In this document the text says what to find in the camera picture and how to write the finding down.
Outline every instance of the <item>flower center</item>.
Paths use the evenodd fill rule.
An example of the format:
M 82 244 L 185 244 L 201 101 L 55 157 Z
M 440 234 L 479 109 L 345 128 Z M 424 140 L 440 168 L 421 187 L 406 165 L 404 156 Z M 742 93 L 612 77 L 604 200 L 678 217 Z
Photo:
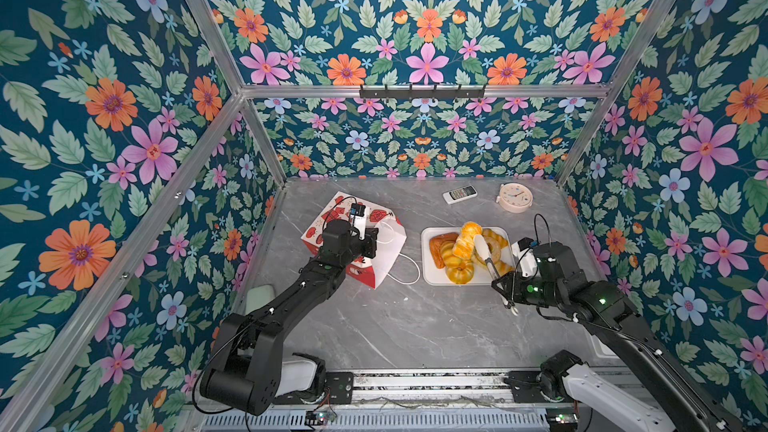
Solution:
M 746 107 L 747 109 L 752 109 L 756 103 L 757 103 L 757 94 L 751 93 L 748 96 L 744 97 L 744 107 Z
M 87 245 L 78 245 L 69 253 L 69 258 L 75 265 L 85 264 L 91 258 L 91 248 Z
M 712 147 L 712 144 L 710 144 L 709 142 L 704 142 L 701 144 L 701 148 L 699 148 L 699 153 L 702 156 L 708 156 L 709 154 L 712 153 L 713 149 L 714 147 Z
M 147 158 L 149 160 L 158 160 L 162 152 L 160 151 L 160 146 L 158 144 L 152 144 L 149 149 L 147 149 Z
M 117 96 L 110 96 L 104 101 L 104 108 L 109 113 L 115 113 L 123 108 L 123 101 Z

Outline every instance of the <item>orange flower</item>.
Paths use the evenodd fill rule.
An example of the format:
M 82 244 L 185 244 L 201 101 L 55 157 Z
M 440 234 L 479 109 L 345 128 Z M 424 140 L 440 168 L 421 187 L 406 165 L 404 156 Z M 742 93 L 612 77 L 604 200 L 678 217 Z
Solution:
M 417 34 L 424 39 L 424 42 L 432 42 L 435 37 L 440 35 L 442 19 L 438 17 L 435 9 L 427 9 L 416 21 L 418 27 Z
M 152 400 L 152 407 L 159 408 L 162 407 L 162 405 L 165 403 L 165 398 L 168 396 L 168 389 L 162 389 L 160 392 L 158 392 L 158 395 L 154 396 L 154 400 Z
M 416 158 L 413 159 L 413 165 L 424 170 L 429 167 L 429 160 L 430 158 L 427 154 L 418 154 Z
M 233 228 L 224 240 L 224 256 L 227 260 L 235 260 L 240 254 L 240 246 L 243 245 L 243 234 Z
M 331 59 L 328 62 L 328 78 L 333 80 L 334 86 L 361 86 L 362 79 L 366 76 L 366 70 L 360 67 L 357 57 L 350 58 L 347 54 L 339 55 L 339 59 Z
M 65 43 L 63 43 L 63 42 L 59 42 L 59 43 L 58 43 L 58 49 L 59 49 L 59 50 L 60 50 L 60 51 L 61 51 L 61 52 L 62 52 L 64 55 L 66 55 L 67 57 L 69 57 L 70 59 L 73 59 L 73 58 L 74 58 L 74 55 L 72 55 L 72 49 L 70 49 L 70 48 L 67 46 L 67 44 L 65 44 Z
M 397 14 L 395 14 L 395 22 L 398 24 L 405 24 L 408 22 L 408 13 L 404 10 L 400 10 Z
M 739 84 L 739 89 L 730 93 L 725 108 L 725 114 L 733 117 L 734 122 L 754 124 L 760 120 L 761 113 L 768 113 L 768 78 L 757 77 L 757 81 L 745 80 Z
M 506 60 L 499 57 L 493 63 L 494 66 L 488 69 L 488 83 L 492 86 L 517 85 L 528 73 L 528 69 L 523 69 L 527 64 L 525 59 L 518 58 L 516 53 L 507 54 Z
M 219 87 L 210 81 L 208 77 L 197 77 L 194 80 L 195 88 L 192 89 L 192 98 L 197 100 L 197 111 L 211 121 L 219 115 L 221 109 L 221 97 Z
M 120 132 L 124 126 L 134 122 L 131 117 L 136 117 L 139 110 L 136 108 L 136 97 L 131 91 L 125 90 L 125 84 L 115 79 L 99 79 L 98 89 L 89 87 L 85 95 L 90 100 L 85 103 L 85 108 L 92 116 L 96 116 L 96 123 L 104 129 Z
M 312 160 L 302 154 L 293 154 L 290 158 L 291 165 L 299 170 L 309 170 L 312 168 Z
M 464 24 L 467 21 L 467 15 L 463 10 L 456 9 L 451 15 L 454 24 Z
M 267 217 L 269 217 L 269 216 L 270 216 L 270 214 L 272 213 L 272 207 L 274 207 L 274 206 L 275 206 L 275 197 L 274 197 L 274 196 L 270 196 L 270 197 L 269 197 L 269 198 L 266 200 L 266 210 L 264 211 L 264 214 L 265 214 Z
M 266 42 L 266 36 L 270 34 L 261 14 L 254 15 L 254 12 L 248 8 L 245 11 L 238 9 L 235 12 L 235 26 L 240 28 L 238 32 L 243 37 L 248 37 L 248 40 L 253 43 Z
M 629 98 L 630 117 L 642 122 L 656 113 L 659 108 L 656 102 L 661 100 L 659 85 L 661 82 L 656 77 L 646 77 L 632 89 L 632 97 Z
M 91 230 L 87 220 L 69 223 L 69 234 L 57 228 L 46 237 L 45 245 L 54 251 L 40 254 L 40 272 L 53 272 L 48 283 L 64 290 L 74 280 L 74 290 L 80 291 L 94 284 L 94 275 L 101 274 L 109 265 L 105 258 L 113 257 L 114 240 L 107 240 L 109 230 L 96 224 Z
M 626 21 L 627 17 L 624 16 L 624 8 L 611 7 L 605 11 L 605 14 L 598 15 L 598 18 L 594 20 L 594 24 L 589 29 L 592 33 L 592 41 L 605 42 L 612 36 L 619 33 L 619 27 L 621 27 Z
M 552 161 L 554 160 L 554 156 L 550 153 L 543 153 L 540 156 L 534 157 L 532 160 L 533 168 L 538 169 L 544 169 L 547 167 L 550 167 L 552 165 Z
M 571 209 L 573 209 L 574 214 L 578 216 L 578 202 L 576 202 L 576 199 L 568 196 L 568 204 L 571 206 Z
M 764 233 L 768 234 L 768 224 L 763 226 Z M 755 237 L 755 249 L 758 252 L 764 252 L 764 255 L 760 256 L 760 263 L 768 270 L 768 237 L 765 235 L 758 235 Z
M 608 246 L 608 250 L 613 254 L 619 255 L 624 252 L 624 246 L 626 244 L 627 238 L 621 230 L 614 227 L 608 232 L 608 238 L 605 239 L 605 245 Z

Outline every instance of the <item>alarm clock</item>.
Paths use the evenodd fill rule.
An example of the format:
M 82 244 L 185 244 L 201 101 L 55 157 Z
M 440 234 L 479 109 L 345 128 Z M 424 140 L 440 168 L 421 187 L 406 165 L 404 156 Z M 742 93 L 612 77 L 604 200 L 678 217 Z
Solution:
M 508 212 L 525 212 L 533 205 L 533 194 L 526 186 L 515 183 L 504 184 L 498 191 L 496 203 Z

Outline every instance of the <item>plate of bread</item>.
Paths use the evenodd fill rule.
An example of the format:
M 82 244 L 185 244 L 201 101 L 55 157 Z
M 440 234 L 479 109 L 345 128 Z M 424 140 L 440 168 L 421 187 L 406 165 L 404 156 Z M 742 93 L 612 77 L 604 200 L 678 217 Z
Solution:
M 492 276 L 475 251 L 475 235 L 488 244 L 500 275 L 513 270 L 513 248 L 503 228 L 481 227 L 467 222 L 462 227 L 429 227 L 422 232 L 424 279 L 431 285 L 489 285 Z

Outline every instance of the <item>light green object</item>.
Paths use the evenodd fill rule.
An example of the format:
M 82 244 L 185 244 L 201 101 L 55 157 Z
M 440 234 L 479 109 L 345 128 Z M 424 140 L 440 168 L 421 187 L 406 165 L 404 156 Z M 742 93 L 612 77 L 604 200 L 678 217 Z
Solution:
M 245 313 L 262 308 L 264 305 L 272 302 L 275 297 L 275 288 L 271 285 L 261 285 L 248 291 L 245 299 Z

